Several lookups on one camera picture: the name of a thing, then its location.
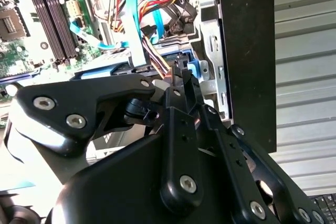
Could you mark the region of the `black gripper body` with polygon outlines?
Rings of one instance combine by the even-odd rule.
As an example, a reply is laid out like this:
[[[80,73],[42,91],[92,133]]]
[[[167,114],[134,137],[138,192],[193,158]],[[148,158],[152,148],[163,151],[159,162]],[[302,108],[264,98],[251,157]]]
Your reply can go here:
[[[179,123],[89,165],[62,157],[11,125],[8,148],[24,162],[32,204],[49,223],[233,223],[236,140],[223,125]]]

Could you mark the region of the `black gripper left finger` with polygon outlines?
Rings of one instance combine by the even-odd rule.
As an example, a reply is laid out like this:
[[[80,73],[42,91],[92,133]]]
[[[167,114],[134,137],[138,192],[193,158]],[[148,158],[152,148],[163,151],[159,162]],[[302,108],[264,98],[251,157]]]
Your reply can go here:
[[[137,124],[151,128],[151,135],[179,123],[195,128],[182,72],[171,69],[165,88],[136,73],[26,87],[16,98],[15,126],[34,142],[70,158],[86,154],[92,140]]]

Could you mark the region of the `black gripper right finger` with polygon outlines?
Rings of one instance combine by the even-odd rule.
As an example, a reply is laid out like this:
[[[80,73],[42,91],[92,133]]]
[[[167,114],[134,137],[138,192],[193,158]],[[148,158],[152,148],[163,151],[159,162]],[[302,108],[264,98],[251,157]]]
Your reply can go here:
[[[232,223],[328,223],[319,206],[238,125],[225,127],[204,103],[198,80],[183,70],[188,104],[197,119],[198,147],[214,154],[212,184],[223,186]]]

